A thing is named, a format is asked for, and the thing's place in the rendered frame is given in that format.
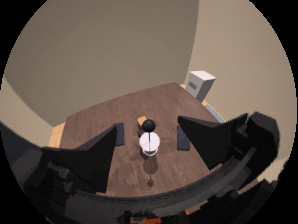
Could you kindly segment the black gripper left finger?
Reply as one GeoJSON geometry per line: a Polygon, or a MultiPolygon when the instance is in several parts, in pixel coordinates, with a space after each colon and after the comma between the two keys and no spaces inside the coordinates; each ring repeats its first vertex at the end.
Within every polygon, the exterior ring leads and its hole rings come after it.
{"type": "Polygon", "coordinates": [[[97,192],[106,193],[116,140],[116,127],[109,127],[76,149],[56,149],[45,145],[41,151],[51,163],[71,169],[74,175],[96,188],[97,192]]]}

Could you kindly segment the white french press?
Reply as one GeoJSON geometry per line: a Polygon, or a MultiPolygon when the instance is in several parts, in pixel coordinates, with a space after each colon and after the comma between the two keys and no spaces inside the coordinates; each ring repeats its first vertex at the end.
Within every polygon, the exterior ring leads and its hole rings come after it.
{"type": "Polygon", "coordinates": [[[144,131],[144,135],[142,135],[141,131],[138,131],[138,137],[140,137],[140,145],[142,147],[142,151],[144,151],[146,156],[154,156],[158,151],[158,145],[160,145],[160,137],[153,133],[154,128],[156,128],[156,124],[152,120],[142,121],[141,124],[142,131],[144,131]]]}

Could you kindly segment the dark grey flat rectangle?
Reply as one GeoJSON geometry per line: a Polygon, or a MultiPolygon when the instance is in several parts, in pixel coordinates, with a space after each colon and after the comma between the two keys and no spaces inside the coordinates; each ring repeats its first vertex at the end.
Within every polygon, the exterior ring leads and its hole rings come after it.
{"type": "Polygon", "coordinates": [[[113,124],[113,127],[117,129],[116,145],[124,145],[124,128],[122,128],[122,123],[113,124]]]}
{"type": "Polygon", "coordinates": [[[180,128],[180,125],[177,125],[178,131],[177,131],[177,139],[178,139],[178,149],[189,149],[190,151],[190,141],[188,137],[186,137],[184,131],[182,131],[182,128],[180,128]]]}

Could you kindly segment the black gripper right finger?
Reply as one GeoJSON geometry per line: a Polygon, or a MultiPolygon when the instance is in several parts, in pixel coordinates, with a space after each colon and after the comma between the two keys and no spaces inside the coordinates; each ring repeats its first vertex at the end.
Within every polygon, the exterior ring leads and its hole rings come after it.
{"type": "Polygon", "coordinates": [[[206,167],[212,171],[220,165],[220,157],[226,151],[230,139],[233,139],[235,129],[246,123],[247,113],[235,116],[225,123],[193,119],[193,117],[178,115],[178,124],[196,148],[198,155],[204,160],[206,167]]]}

